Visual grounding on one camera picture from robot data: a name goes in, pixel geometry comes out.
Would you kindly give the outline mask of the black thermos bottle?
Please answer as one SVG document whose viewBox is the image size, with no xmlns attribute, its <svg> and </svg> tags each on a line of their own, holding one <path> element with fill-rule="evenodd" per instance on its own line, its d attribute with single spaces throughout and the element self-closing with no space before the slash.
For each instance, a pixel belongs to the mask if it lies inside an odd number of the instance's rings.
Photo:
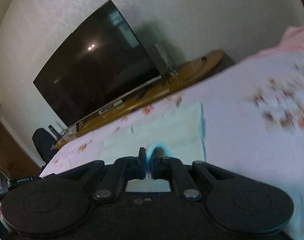
<svg viewBox="0 0 304 240">
<path fill-rule="evenodd" d="M 55 129 L 52 125 L 49 125 L 48 128 L 49 128 L 49 130 L 52 132 L 52 134 L 55 135 L 55 137 L 56 137 L 57 139 L 60 137 L 60 133 L 58 133 L 58 132 L 56 131 L 56 129 Z"/>
</svg>

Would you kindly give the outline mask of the wooden TV cabinet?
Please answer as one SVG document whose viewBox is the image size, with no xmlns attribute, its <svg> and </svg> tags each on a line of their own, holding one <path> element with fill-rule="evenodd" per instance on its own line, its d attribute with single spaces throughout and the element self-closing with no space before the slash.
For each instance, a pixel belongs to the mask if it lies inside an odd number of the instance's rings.
<svg viewBox="0 0 304 240">
<path fill-rule="evenodd" d="M 221 49 L 210 51 L 198 59 L 186 62 L 177 68 L 177 76 L 166 74 L 155 83 L 129 95 L 121 105 L 109 112 L 103 115 L 94 112 L 81 120 L 68 129 L 65 135 L 52 145 L 52 149 L 60 149 L 75 138 L 218 74 L 233 64 L 235 61 Z"/>
</svg>

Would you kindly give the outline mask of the light green cloth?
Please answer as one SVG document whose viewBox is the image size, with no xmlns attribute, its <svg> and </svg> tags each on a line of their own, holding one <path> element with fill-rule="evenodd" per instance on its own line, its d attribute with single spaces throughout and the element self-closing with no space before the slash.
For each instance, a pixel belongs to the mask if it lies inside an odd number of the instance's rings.
<svg viewBox="0 0 304 240">
<path fill-rule="evenodd" d="M 137 156 L 146 149 L 147 161 L 159 150 L 162 157 L 180 159 L 190 165 L 195 160 L 206 160 L 202 103 L 169 110 L 163 116 L 130 128 L 105 139 L 99 159 L 112 164 L 121 157 Z"/>
</svg>

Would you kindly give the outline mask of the black curved television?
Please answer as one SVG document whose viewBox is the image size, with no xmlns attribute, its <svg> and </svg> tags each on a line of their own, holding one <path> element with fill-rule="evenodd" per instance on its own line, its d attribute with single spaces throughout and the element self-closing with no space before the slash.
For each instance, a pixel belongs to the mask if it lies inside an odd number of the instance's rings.
<svg viewBox="0 0 304 240">
<path fill-rule="evenodd" d="M 70 127 L 160 77 L 124 16 L 108 0 L 63 41 L 33 83 Z"/>
</svg>

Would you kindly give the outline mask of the pink floral bed sheet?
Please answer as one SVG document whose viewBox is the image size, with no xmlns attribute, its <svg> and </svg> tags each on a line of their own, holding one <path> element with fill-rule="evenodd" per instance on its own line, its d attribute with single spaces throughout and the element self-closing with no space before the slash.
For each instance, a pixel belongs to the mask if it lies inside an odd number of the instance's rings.
<svg viewBox="0 0 304 240">
<path fill-rule="evenodd" d="M 196 102 L 205 161 L 286 191 L 294 202 L 286 232 L 304 239 L 304 27 L 289 27 L 278 46 L 67 143 L 41 176 L 98 160 L 105 139 Z"/>
</svg>

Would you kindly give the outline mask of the black office chair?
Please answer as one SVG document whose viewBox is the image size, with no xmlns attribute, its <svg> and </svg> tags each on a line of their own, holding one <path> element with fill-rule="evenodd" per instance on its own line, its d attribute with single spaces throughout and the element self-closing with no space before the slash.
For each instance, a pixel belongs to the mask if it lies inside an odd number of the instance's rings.
<svg viewBox="0 0 304 240">
<path fill-rule="evenodd" d="M 44 128 L 38 128 L 35 130 L 32 136 L 32 141 L 42 161 L 46 164 L 48 164 L 59 151 L 58 149 L 52 149 L 55 139 Z"/>
</svg>

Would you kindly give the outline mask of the brown wooden door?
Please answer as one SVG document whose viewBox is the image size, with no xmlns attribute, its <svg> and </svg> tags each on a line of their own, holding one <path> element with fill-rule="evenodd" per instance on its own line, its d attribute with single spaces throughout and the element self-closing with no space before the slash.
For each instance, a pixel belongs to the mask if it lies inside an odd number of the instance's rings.
<svg viewBox="0 0 304 240">
<path fill-rule="evenodd" d="M 38 176 L 41 168 L 27 155 L 0 121 L 0 168 L 11 178 Z"/>
</svg>

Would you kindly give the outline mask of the silver set-top box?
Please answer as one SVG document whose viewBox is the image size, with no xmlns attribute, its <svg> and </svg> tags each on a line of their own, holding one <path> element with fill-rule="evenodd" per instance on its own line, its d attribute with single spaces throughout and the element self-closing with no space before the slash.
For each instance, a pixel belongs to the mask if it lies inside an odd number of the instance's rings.
<svg viewBox="0 0 304 240">
<path fill-rule="evenodd" d="M 121 105 L 123 103 L 123 100 L 120 99 L 120 100 L 117 100 L 113 103 L 110 103 L 109 105 L 105 106 L 105 107 L 102 107 L 102 109 L 100 109 L 98 111 L 99 115 L 103 115 L 104 113 L 106 112 L 109 112 L 110 110 L 114 109 L 115 107 Z"/>
</svg>

